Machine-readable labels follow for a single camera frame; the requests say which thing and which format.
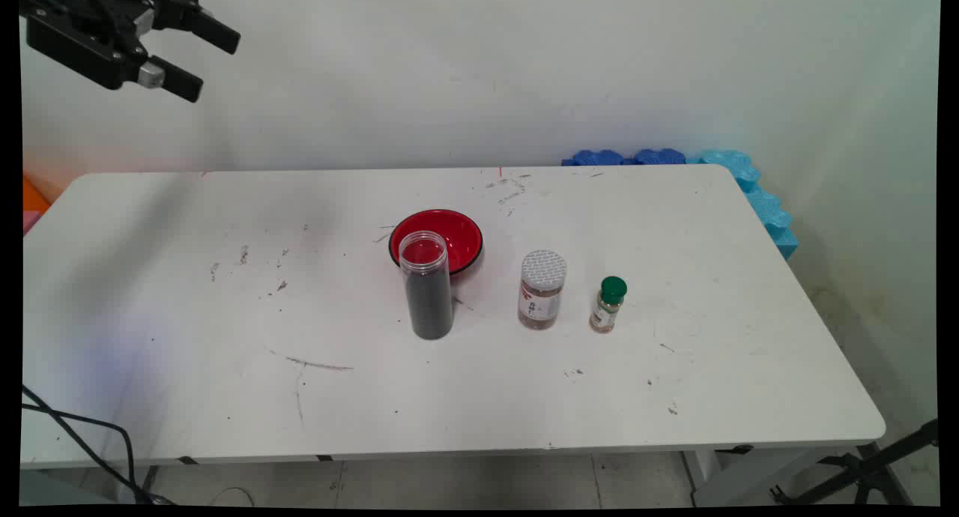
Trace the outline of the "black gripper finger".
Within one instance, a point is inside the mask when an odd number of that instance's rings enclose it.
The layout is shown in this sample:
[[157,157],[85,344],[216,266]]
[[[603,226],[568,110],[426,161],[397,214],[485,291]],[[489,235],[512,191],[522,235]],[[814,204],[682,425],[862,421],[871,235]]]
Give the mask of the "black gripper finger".
[[157,15],[154,16],[154,30],[164,29],[191,33],[229,54],[236,53],[240,42],[240,33],[237,30],[229,28],[199,7],[158,9]]
[[203,80],[157,56],[151,56],[139,68],[139,84],[148,89],[163,89],[196,103],[201,97]]

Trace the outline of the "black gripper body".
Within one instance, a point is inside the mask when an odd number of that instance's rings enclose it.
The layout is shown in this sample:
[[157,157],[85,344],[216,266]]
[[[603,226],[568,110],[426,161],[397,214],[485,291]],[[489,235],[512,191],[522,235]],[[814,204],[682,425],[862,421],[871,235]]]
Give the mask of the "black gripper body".
[[151,56],[143,35],[164,7],[199,7],[198,0],[19,0],[26,43],[100,86],[139,85]]

